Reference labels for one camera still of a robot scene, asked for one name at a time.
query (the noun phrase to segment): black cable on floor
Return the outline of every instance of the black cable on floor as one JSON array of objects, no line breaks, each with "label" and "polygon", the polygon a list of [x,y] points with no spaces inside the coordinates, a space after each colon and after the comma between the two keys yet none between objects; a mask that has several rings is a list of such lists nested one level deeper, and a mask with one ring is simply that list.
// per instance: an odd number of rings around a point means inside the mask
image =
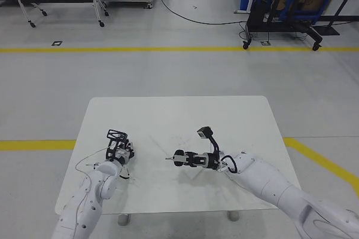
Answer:
[{"label": "black cable on floor", "polygon": [[336,23],[336,24],[332,24],[331,26],[344,25],[344,24],[348,24],[348,23],[353,23],[353,22]]},{"label": "black cable on floor", "polygon": [[227,23],[204,23],[204,22],[199,22],[199,21],[194,21],[192,19],[188,19],[184,16],[179,15],[178,13],[173,12],[168,6],[166,6],[166,4],[163,2],[163,0],[161,0],[161,2],[163,3],[163,5],[173,14],[177,15],[180,18],[183,18],[185,20],[194,22],[194,23],[199,23],[199,24],[205,24],[205,25],[228,25],[228,24],[236,24],[236,23],[245,23],[245,21],[239,21],[239,22],[227,22]]}]

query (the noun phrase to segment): small black floor marker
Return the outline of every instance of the small black floor marker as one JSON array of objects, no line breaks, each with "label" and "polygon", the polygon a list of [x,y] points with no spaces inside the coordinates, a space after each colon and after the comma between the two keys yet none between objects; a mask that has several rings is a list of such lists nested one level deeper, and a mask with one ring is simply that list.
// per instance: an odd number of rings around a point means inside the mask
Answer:
[{"label": "small black floor marker", "polygon": [[52,47],[60,47],[61,44],[62,44],[62,41],[54,41],[54,42],[52,43]]}]

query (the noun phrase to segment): black cable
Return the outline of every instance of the black cable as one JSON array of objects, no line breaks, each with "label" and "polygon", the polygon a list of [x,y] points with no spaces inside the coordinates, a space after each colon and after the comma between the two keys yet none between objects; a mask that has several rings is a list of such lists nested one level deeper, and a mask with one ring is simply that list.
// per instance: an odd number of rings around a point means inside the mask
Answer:
[{"label": "black cable", "polygon": [[192,19],[188,19],[184,16],[179,15],[178,13],[173,12],[168,6],[166,6],[166,4],[163,2],[163,0],[161,0],[161,2],[163,3],[163,5],[173,14],[177,15],[178,17],[181,17],[185,20],[194,22],[194,23],[199,23],[199,24],[205,24],[205,25],[228,25],[228,24],[236,24],[236,23],[245,23],[245,21],[239,21],[239,22],[227,22],[227,23],[204,23],[204,22],[198,22],[198,21],[194,21]]},{"label": "black cable", "polygon": [[295,36],[291,36],[290,39],[295,40],[298,39],[299,41],[306,40],[308,34],[306,33],[304,36],[297,36],[297,33],[295,32]]},{"label": "black cable", "polygon": [[226,155],[226,156],[224,156],[224,157],[221,159],[221,161],[224,160],[225,158],[230,158],[231,161],[232,161],[233,164],[234,164],[234,171],[233,171],[230,167],[228,167],[229,172],[231,172],[231,173],[237,173],[237,172],[238,172],[238,168],[237,168],[237,165],[236,165],[236,163],[235,163],[233,157],[231,157],[230,155]]},{"label": "black cable", "polygon": [[353,23],[353,21],[352,22],[345,22],[345,23],[336,23],[336,24],[332,24],[331,26],[344,25],[344,24],[348,24],[348,23]]},{"label": "black cable", "polygon": [[[244,29],[244,27],[241,25],[241,23],[238,23],[239,24],[239,26],[242,28],[242,32],[246,32],[246,30]],[[247,40],[246,38],[243,38],[243,37],[241,37],[241,33],[242,32],[239,32],[238,33],[238,36],[242,39],[242,40]]]}]

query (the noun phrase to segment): table leg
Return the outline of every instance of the table leg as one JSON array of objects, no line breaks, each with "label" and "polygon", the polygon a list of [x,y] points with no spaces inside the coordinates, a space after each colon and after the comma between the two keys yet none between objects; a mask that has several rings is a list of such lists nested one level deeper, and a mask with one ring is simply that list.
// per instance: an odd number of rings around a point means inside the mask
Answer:
[{"label": "table leg", "polygon": [[120,226],[126,226],[127,224],[129,224],[130,221],[130,214],[120,214],[118,216],[118,224]]},{"label": "table leg", "polygon": [[227,217],[229,218],[230,221],[236,222],[237,220],[239,220],[239,212],[238,211],[228,211]]}]

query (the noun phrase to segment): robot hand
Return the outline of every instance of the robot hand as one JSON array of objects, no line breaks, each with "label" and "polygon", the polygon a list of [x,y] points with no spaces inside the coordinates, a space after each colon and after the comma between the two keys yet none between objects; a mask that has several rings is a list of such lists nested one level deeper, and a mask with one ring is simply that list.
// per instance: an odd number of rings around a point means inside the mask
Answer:
[{"label": "robot hand", "polygon": [[102,201],[112,197],[123,166],[134,157],[126,133],[109,130],[107,138],[106,161],[94,164],[89,173],[83,172],[83,184],[63,208],[52,239],[88,239],[100,219]]},{"label": "robot hand", "polygon": [[209,127],[198,131],[211,141],[213,153],[197,154],[177,150],[172,158],[176,166],[204,167],[224,171],[231,180],[256,197],[282,210],[295,224],[303,239],[359,239],[359,217],[328,201],[318,201],[296,188],[274,166],[246,152],[236,157],[224,155],[212,138]]}]

